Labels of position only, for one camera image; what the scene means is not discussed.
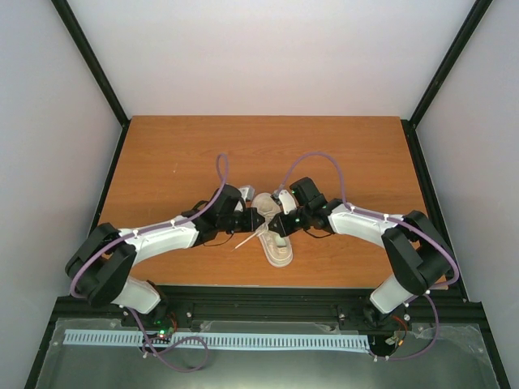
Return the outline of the beige canvas sneaker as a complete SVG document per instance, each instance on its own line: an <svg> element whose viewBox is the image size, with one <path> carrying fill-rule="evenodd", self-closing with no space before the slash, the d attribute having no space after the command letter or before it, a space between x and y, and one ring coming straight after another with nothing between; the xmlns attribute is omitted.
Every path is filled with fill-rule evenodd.
<svg viewBox="0 0 519 389"><path fill-rule="evenodd" d="M268 229L268 223L281 211L280 207L271 198L269 193L256 195L251 205L255 207L258 213L265 219L264 227L260 230L257 237L259 238L259 242L268 262L274 267L288 266L293 259L293 251L289 238L281 237L278 233Z"/></svg>

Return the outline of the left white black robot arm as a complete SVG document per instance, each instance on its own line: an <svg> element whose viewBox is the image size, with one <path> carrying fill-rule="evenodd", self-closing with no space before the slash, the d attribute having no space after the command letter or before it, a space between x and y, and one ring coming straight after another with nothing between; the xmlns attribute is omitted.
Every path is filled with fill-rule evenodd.
<svg viewBox="0 0 519 389"><path fill-rule="evenodd" d="M199 201L171 220L137 229L98 225L66 264L71 296L95 308L129 308L149 325L160 326L169 316L165 299L151 282L130 276L131 269L160 254L202 246L218 233L253 233L265 218L247 206L252 194L249 186L225 184L210 200Z"/></svg>

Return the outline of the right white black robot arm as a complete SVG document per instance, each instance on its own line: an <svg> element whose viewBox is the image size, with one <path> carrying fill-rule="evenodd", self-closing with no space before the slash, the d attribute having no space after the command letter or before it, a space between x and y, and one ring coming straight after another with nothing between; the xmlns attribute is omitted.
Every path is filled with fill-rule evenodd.
<svg viewBox="0 0 519 389"><path fill-rule="evenodd" d="M383 214L342 199L327 200L309 177L296 181L288 190L277 190L273 198L281 204L281 211L269 221L268 229L280 237L313 228L385 249L392 275L369 297L382 314L445 286L440 279L449 271L459 273L451 249L422 212Z"/></svg>

